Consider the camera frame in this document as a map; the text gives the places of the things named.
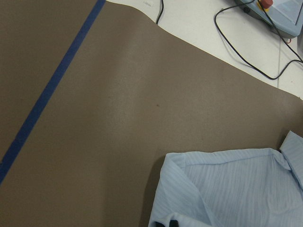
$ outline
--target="gray device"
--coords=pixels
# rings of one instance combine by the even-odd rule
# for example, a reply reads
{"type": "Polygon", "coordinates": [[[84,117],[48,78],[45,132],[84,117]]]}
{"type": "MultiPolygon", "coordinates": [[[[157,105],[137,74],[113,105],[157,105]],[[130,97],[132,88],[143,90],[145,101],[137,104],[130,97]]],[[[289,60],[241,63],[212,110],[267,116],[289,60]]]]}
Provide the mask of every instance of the gray device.
{"type": "Polygon", "coordinates": [[[298,36],[298,54],[303,58],[303,28],[298,36]]]}
{"type": "MultiPolygon", "coordinates": [[[[235,0],[236,3],[247,3],[251,0],[235,0]]],[[[273,5],[267,14],[272,19],[284,38],[297,37],[303,26],[303,0],[273,0],[273,5]]],[[[244,12],[257,19],[262,19],[271,25],[263,10],[258,6],[258,0],[241,7],[244,12]]]]}

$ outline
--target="shirt collar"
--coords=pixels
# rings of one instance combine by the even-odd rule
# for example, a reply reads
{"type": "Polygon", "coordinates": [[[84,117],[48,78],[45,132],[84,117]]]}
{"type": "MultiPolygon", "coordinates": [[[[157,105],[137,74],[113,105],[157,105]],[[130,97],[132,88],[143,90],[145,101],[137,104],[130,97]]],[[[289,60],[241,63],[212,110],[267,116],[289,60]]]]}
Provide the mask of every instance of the shirt collar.
{"type": "Polygon", "coordinates": [[[289,131],[280,150],[303,190],[303,138],[289,131]]]}

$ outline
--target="red button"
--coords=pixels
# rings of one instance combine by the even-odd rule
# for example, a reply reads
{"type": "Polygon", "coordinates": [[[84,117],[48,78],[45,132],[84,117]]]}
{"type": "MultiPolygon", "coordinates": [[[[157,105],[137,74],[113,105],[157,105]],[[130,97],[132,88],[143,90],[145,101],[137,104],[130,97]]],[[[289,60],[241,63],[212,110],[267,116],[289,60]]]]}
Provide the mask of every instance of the red button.
{"type": "Polygon", "coordinates": [[[273,0],[260,0],[261,5],[263,8],[268,9],[273,5],[273,0]]]}

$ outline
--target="power cord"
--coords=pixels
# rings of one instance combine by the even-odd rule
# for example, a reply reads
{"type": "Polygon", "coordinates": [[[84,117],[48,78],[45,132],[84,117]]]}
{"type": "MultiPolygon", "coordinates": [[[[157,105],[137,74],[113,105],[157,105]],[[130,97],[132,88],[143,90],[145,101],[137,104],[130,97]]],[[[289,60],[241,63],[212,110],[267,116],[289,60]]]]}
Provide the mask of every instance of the power cord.
{"type": "Polygon", "coordinates": [[[161,11],[160,11],[160,13],[157,17],[156,24],[159,23],[159,20],[160,20],[160,17],[162,16],[163,10],[164,10],[164,2],[163,2],[163,0],[161,0],[161,11]]]}
{"type": "Polygon", "coordinates": [[[260,4],[260,6],[262,7],[262,10],[263,12],[265,13],[266,17],[269,19],[272,27],[274,27],[274,29],[276,30],[277,34],[279,35],[280,39],[282,39],[282,41],[285,43],[285,45],[299,58],[298,59],[294,59],[294,60],[291,60],[290,62],[288,62],[285,67],[282,69],[282,71],[279,73],[279,75],[277,77],[270,77],[269,75],[267,75],[266,73],[264,73],[263,71],[261,71],[260,69],[258,69],[256,66],[254,66],[253,64],[249,63],[245,58],[242,57],[242,55],[233,47],[233,45],[229,42],[229,40],[226,38],[226,36],[223,34],[223,32],[221,31],[221,29],[219,28],[218,24],[217,24],[217,16],[226,11],[226,10],[229,10],[229,9],[232,9],[232,8],[235,8],[235,7],[240,7],[240,6],[244,6],[244,5],[248,5],[248,4],[251,4],[253,3],[255,0],[252,0],[252,1],[249,1],[249,2],[246,2],[246,3],[240,3],[240,4],[237,4],[237,5],[234,5],[234,6],[230,6],[228,8],[225,8],[225,9],[222,9],[220,10],[219,12],[216,13],[216,15],[214,16],[214,24],[216,26],[216,28],[218,29],[218,31],[220,32],[220,34],[222,35],[222,37],[226,40],[226,42],[228,43],[228,45],[233,49],[233,51],[236,52],[236,54],[246,63],[248,64],[249,66],[251,66],[253,69],[255,69],[256,71],[258,71],[259,73],[261,73],[263,76],[265,76],[266,78],[268,79],[271,79],[271,80],[275,80],[275,79],[278,79],[283,73],[284,71],[286,70],[286,68],[290,65],[290,63],[296,61],[296,62],[299,62],[299,63],[303,63],[303,60],[302,58],[287,44],[287,42],[284,40],[284,38],[281,36],[279,30],[277,29],[276,25],[274,24],[274,22],[272,21],[272,19],[270,18],[270,16],[267,14],[267,12],[265,11],[265,9],[263,8],[261,2],[259,0],[258,3],[260,4]]]}

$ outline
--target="cloth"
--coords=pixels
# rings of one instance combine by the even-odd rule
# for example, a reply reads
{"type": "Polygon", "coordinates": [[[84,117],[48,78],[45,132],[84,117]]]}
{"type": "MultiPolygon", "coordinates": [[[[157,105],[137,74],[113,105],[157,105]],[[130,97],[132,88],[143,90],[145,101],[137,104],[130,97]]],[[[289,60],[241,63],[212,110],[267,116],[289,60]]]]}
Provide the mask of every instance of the cloth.
{"type": "Polygon", "coordinates": [[[149,227],[302,227],[303,139],[280,150],[167,154],[149,227]]]}

